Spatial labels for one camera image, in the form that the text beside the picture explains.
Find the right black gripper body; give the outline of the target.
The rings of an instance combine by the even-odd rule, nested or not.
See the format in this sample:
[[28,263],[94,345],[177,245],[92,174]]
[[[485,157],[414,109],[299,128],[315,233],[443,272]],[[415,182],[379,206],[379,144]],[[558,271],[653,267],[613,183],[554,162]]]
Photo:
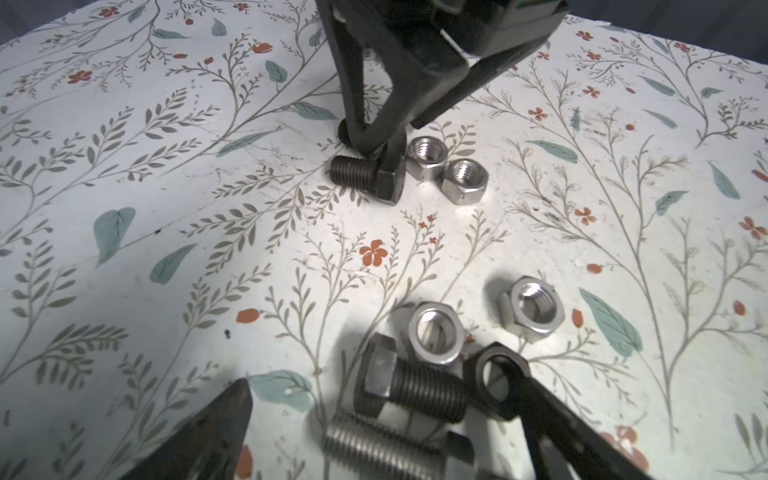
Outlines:
[[428,60],[456,59],[460,52],[485,59],[544,44],[570,11],[567,1],[421,1],[435,40],[419,42]]

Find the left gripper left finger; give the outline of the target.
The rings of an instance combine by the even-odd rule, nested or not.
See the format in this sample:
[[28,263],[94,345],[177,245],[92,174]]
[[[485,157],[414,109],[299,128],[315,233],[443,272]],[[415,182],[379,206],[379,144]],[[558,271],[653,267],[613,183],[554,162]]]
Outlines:
[[253,409],[238,379],[126,473],[125,479],[232,479]]

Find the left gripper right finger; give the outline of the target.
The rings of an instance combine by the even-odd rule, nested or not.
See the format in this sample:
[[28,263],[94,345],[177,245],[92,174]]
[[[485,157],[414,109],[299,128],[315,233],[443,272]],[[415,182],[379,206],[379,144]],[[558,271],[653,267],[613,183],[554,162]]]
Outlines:
[[520,365],[505,361],[503,370],[538,479],[648,477]]

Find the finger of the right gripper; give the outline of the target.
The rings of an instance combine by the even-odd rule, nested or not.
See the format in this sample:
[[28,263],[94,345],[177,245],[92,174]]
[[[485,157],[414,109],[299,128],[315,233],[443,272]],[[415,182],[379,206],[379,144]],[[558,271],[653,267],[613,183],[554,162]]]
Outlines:
[[441,33],[449,1],[318,1],[338,73],[349,145],[363,155],[443,100],[468,63]]
[[445,113],[481,86],[515,66],[542,46],[534,38],[480,58],[470,66],[443,38],[417,40],[403,53],[385,62],[393,93],[377,119],[387,126],[389,138],[377,158],[379,180],[401,180],[405,172],[405,127],[422,127]]

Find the silver hex bolt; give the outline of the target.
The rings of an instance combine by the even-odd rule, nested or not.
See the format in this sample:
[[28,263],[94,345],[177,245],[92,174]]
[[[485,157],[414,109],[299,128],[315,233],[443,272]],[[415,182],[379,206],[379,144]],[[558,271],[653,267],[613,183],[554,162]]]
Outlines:
[[453,431],[420,443],[375,421],[340,411],[327,426],[323,452],[371,479],[475,479],[471,440]]

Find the black hex bolt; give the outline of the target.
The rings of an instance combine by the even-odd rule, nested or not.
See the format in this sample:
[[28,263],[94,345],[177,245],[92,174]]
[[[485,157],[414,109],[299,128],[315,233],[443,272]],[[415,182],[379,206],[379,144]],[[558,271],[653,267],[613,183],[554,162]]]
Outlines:
[[383,156],[373,160],[337,155],[329,167],[333,183],[367,193],[388,205],[396,205],[400,201],[405,173],[405,162],[401,156]]

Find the black hex nut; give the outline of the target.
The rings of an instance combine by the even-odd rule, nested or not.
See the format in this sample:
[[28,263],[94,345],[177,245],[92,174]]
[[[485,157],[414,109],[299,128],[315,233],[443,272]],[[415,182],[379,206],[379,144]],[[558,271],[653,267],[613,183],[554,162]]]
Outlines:
[[528,362],[499,342],[484,347],[463,364],[471,405],[499,421],[518,416],[519,387],[530,374]]

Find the silver hex nut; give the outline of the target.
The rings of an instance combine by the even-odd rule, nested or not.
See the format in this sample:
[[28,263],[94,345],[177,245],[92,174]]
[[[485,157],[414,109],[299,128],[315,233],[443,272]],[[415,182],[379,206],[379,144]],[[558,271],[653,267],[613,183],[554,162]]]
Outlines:
[[441,191],[456,205],[473,205],[484,196],[488,182],[489,173],[479,162],[462,158],[447,163]]
[[409,143],[405,158],[406,169],[411,176],[420,182],[433,181],[443,174],[448,148],[436,137],[421,136]]
[[459,359],[465,336],[457,312],[440,302],[417,305],[407,326],[407,339],[415,358],[439,368],[448,368]]
[[507,331],[530,343],[545,339],[563,323],[565,308],[554,287],[544,280],[523,276],[497,299]]

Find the dark hex bolt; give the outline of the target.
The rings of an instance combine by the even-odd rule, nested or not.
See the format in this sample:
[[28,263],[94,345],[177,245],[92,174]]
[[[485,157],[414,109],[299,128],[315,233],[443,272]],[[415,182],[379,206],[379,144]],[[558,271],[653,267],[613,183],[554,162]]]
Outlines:
[[436,420],[458,423],[468,407],[463,380],[424,362],[399,357],[393,338],[376,333],[367,342],[356,380],[354,411],[377,418],[394,403]]

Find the floral table mat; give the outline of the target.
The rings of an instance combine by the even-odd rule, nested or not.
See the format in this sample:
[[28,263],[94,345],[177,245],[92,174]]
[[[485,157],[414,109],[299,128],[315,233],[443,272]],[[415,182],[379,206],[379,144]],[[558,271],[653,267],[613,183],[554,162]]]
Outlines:
[[[312,431],[366,340],[449,305],[657,479],[767,475],[767,69],[568,16],[437,121],[474,205],[333,184],[311,1],[102,1],[1,47],[1,475],[117,479],[233,380],[237,476],[341,479]],[[530,343],[497,299],[554,287]]]

